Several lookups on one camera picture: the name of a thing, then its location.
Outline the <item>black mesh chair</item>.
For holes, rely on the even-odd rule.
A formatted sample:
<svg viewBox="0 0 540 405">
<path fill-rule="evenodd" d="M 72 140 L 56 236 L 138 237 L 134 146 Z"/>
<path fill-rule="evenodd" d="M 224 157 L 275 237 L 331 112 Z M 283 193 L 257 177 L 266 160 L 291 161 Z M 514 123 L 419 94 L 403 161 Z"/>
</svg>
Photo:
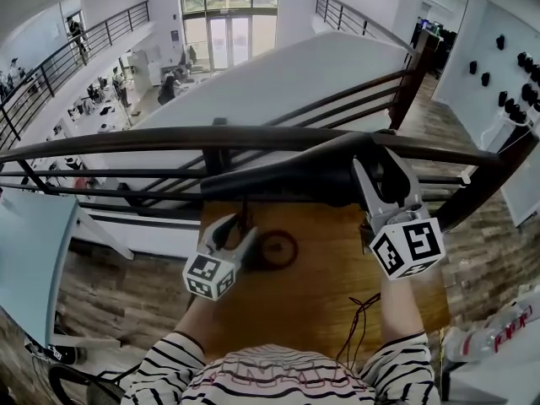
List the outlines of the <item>black mesh chair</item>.
<svg viewBox="0 0 540 405">
<path fill-rule="evenodd" d="M 121 388 L 120 382 L 134 374 L 139 366 L 140 364 L 136 364 L 122 373 L 104 370 L 98 375 L 91 375 L 71 366 L 53 364 L 48 369 L 48 381 L 62 405 L 77 405 L 66 393 L 62 385 L 64 381 L 86 388 L 86 405 L 121 405 L 125 390 Z"/>
</svg>

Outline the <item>light blue table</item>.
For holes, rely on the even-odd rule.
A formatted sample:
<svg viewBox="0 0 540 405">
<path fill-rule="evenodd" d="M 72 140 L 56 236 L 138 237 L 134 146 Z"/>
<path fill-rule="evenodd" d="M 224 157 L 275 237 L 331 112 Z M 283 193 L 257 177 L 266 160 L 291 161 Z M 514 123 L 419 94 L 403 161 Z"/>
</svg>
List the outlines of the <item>light blue table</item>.
<svg viewBox="0 0 540 405">
<path fill-rule="evenodd" d="M 133 252 L 97 224 L 76 197 L 5 189 L 0 194 L 0 308 L 41 347 L 120 348 L 114 338 L 54 332 L 62 271 L 77 223 L 128 260 Z"/>
</svg>

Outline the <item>group of black board items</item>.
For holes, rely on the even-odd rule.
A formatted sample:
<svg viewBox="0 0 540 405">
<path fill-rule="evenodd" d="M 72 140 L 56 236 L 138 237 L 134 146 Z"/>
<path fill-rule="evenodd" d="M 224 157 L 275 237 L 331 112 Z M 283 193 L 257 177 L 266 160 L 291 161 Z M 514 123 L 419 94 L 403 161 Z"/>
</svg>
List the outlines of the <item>group of black board items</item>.
<svg viewBox="0 0 540 405">
<path fill-rule="evenodd" d="M 527 110 L 532 107 L 540 112 L 540 64 L 535 63 L 532 56 L 522 51 L 516 56 L 516 63 L 527 75 L 527 82 L 521 86 L 519 97 L 511 98 L 504 90 L 499 92 L 498 107 L 501 117 L 517 126 L 527 124 Z"/>
</svg>

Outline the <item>glass entrance door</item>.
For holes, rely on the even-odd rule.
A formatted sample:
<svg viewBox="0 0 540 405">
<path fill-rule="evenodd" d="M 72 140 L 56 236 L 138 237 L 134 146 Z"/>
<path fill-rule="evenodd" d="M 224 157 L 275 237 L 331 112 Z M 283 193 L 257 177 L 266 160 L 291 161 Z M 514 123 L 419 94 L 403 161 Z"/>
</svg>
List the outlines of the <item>glass entrance door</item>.
<svg viewBox="0 0 540 405">
<path fill-rule="evenodd" d="M 204 72 L 224 71 L 276 46 L 277 12 L 218 10 L 183 17 L 184 38 L 192 64 Z"/>
</svg>

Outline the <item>person's left forearm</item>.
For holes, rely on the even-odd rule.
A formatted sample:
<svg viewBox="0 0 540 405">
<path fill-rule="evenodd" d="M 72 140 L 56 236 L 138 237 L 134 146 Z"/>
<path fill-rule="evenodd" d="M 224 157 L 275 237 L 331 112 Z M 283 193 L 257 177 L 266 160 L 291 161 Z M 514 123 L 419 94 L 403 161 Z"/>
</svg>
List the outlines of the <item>person's left forearm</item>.
<svg viewBox="0 0 540 405">
<path fill-rule="evenodd" d="M 189 337 L 205 351 L 211 342 L 217 302 L 195 297 L 174 331 Z"/>
</svg>

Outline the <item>black desk lamp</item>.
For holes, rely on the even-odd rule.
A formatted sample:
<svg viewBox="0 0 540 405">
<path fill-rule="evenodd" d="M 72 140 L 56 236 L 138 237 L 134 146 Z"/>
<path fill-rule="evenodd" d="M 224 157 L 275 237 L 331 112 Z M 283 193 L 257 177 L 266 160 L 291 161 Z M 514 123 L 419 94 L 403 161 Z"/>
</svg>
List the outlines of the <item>black desk lamp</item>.
<svg viewBox="0 0 540 405">
<path fill-rule="evenodd" d="M 377 144 L 368 134 L 352 132 L 319 144 L 279 162 L 209 177 L 202 182 L 206 201 L 236 201 L 267 197 L 269 202 L 320 203 L 340 208 L 358 204 L 366 209 L 352 170 L 353 159 L 370 171 Z M 252 228 L 245 227 L 245 215 L 236 213 L 236 225 L 224 249 L 234 250 Z M 299 247 L 292 235 L 276 229 L 262 234 L 241 267 L 252 271 L 278 271 L 296 261 Z"/>
</svg>

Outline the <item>black and white striped shirt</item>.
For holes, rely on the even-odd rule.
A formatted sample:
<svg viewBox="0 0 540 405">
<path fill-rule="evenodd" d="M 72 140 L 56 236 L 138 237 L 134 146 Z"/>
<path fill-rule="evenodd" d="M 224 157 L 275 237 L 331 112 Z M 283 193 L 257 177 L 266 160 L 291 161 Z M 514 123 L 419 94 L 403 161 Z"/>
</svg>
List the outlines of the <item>black and white striped shirt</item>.
<svg viewBox="0 0 540 405">
<path fill-rule="evenodd" d="M 121 405 L 440 405 L 423 333 L 380 348 L 359 372 L 316 352 L 277 345 L 205 362 L 172 332 L 146 354 Z"/>
</svg>

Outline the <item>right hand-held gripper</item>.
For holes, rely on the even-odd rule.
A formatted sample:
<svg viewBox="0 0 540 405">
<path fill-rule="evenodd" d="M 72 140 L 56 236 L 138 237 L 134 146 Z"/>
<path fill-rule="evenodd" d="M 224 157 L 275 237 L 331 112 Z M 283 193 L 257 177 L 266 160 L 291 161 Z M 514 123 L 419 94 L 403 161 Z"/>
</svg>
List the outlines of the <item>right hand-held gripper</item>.
<svg viewBox="0 0 540 405">
<path fill-rule="evenodd" d="M 423 273 L 446 255 L 439 222 L 429 216 L 419 179 L 404 159 L 377 147 L 370 178 L 358 159 L 352 170 L 373 232 L 368 247 L 389 280 Z"/>
</svg>

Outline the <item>white cabinet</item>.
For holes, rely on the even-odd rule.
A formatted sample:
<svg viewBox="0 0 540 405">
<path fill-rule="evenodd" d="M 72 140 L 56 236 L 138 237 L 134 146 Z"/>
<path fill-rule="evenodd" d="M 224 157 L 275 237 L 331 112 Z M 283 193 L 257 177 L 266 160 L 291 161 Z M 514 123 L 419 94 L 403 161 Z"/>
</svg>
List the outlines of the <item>white cabinet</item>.
<svg viewBox="0 0 540 405">
<path fill-rule="evenodd" d="M 128 58 L 135 88 L 139 92 L 146 91 L 152 86 L 149 77 L 149 62 L 145 51 L 135 51 Z"/>
</svg>

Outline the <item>brown wooden railing post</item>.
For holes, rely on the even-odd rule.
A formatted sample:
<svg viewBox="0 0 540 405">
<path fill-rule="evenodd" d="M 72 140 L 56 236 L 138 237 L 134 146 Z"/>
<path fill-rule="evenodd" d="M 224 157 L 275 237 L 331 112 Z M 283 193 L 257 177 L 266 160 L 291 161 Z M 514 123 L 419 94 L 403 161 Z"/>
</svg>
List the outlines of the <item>brown wooden railing post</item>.
<svg viewBox="0 0 540 405">
<path fill-rule="evenodd" d="M 388 109 L 391 119 L 390 129 L 397 130 L 405 119 L 416 94 L 424 80 L 425 74 L 431 68 L 439 38 L 427 30 L 423 30 L 418 38 L 418 52 L 409 65 L 409 73 L 405 75 L 400 89 L 394 98 L 394 104 Z"/>
<path fill-rule="evenodd" d="M 456 228 L 488 201 L 516 172 L 539 143 L 530 127 L 517 127 L 497 152 L 499 164 L 479 165 L 472 182 L 458 189 L 436 212 L 443 233 Z"/>
</svg>

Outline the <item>short black mezzanine railing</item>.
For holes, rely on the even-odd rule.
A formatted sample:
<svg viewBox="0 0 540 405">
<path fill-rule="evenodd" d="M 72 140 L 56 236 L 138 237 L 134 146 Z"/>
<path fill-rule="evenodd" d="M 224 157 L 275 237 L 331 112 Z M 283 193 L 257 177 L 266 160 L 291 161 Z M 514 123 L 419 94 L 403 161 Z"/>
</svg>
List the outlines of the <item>short black mezzanine railing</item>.
<svg viewBox="0 0 540 405">
<path fill-rule="evenodd" d="M 316 14 L 336 31 L 343 31 L 377 40 L 388 40 L 403 47 L 409 54 L 417 52 L 382 24 L 340 0 L 316 0 Z"/>
</svg>

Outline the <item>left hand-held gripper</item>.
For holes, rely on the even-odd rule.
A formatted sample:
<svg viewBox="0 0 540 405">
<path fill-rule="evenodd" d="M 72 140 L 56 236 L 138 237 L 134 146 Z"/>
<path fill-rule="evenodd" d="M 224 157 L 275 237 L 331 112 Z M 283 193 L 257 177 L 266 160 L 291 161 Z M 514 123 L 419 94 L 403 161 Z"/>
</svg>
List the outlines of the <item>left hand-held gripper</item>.
<svg viewBox="0 0 540 405">
<path fill-rule="evenodd" d="M 257 227 L 250 229 L 234 250 L 224 249 L 236 225 L 232 213 L 211 223 L 203 232 L 196 251 L 182 272 L 192 294 L 217 301 L 235 284 L 236 274 L 257 239 Z"/>
</svg>

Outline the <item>long black mezzanine railing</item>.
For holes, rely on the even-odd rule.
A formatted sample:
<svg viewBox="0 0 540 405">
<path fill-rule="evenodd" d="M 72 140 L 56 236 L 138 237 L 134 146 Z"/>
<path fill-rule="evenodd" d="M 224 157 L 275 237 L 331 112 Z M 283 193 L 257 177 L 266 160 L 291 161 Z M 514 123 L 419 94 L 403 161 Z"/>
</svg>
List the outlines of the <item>long black mezzanine railing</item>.
<svg viewBox="0 0 540 405">
<path fill-rule="evenodd" d="M 149 21 L 149 2 L 142 1 L 82 31 L 32 68 L 0 103 L 0 151 L 12 148 L 21 139 L 47 102 L 74 74 Z"/>
</svg>

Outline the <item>white table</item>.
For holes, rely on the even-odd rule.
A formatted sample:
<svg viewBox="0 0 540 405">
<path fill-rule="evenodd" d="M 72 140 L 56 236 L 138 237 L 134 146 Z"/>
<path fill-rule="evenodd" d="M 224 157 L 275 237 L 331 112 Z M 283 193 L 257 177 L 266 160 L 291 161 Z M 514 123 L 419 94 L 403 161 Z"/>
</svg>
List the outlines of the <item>white table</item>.
<svg viewBox="0 0 540 405">
<path fill-rule="evenodd" d="M 540 361 L 451 363 L 440 394 L 446 405 L 540 405 Z"/>
</svg>

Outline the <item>white wall board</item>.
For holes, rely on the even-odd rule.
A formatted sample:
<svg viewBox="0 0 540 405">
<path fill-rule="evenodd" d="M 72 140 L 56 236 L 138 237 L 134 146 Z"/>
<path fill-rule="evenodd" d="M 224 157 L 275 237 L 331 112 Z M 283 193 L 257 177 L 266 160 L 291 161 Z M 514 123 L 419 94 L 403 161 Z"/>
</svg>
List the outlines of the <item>white wall board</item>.
<svg viewBox="0 0 540 405">
<path fill-rule="evenodd" d="M 540 136 L 540 112 L 527 110 L 526 125 L 501 117 L 500 91 L 517 99 L 527 75 L 516 56 L 525 51 L 540 64 L 540 32 L 489 0 L 468 0 L 435 101 L 447 105 L 474 144 L 497 152 L 517 127 Z"/>
</svg>

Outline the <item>dark curved balcony railing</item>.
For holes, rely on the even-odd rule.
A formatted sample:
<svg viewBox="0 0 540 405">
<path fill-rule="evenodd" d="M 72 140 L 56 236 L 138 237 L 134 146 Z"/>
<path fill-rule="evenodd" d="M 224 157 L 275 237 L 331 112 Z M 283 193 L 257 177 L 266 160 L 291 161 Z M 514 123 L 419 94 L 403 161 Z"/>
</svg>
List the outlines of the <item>dark curved balcony railing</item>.
<svg viewBox="0 0 540 405">
<path fill-rule="evenodd" d="M 267 197 L 206 201 L 203 180 L 288 159 L 352 132 L 299 127 L 165 127 L 64 138 L 0 152 L 0 190 L 77 195 L 84 207 L 194 219 L 207 202 L 270 203 Z M 406 161 L 435 212 L 497 153 L 445 148 L 391 131 L 370 135 Z"/>
</svg>

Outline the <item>pack of clear bottles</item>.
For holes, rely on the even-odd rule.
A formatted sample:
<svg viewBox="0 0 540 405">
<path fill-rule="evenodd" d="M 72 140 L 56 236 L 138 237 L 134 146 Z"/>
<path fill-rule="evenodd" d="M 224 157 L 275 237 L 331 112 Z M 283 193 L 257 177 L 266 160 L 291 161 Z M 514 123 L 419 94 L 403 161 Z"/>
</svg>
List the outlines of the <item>pack of clear bottles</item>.
<svg viewBox="0 0 540 405">
<path fill-rule="evenodd" d="M 540 320 L 540 283 L 526 289 L 484 321 L 470 327 L 452 327 L 442 342 L 444 356 L 451 362 L 478 362 L 497 354 L 503 345 L 524 328 Z"/>
</svg>

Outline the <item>person's right forearm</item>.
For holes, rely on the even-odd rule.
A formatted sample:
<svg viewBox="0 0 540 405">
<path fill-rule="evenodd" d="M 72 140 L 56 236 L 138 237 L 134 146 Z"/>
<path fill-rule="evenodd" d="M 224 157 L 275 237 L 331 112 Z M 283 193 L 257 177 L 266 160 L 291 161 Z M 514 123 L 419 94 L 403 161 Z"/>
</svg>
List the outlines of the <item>person's right forearm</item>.
<svg viewBox="0 0 540 405">
<path fill-rule="evenodd" d="M 384 344 L 422 333 L 424 324 L 409 279 L 381 278 L 381 336 Z"/>
</svg>

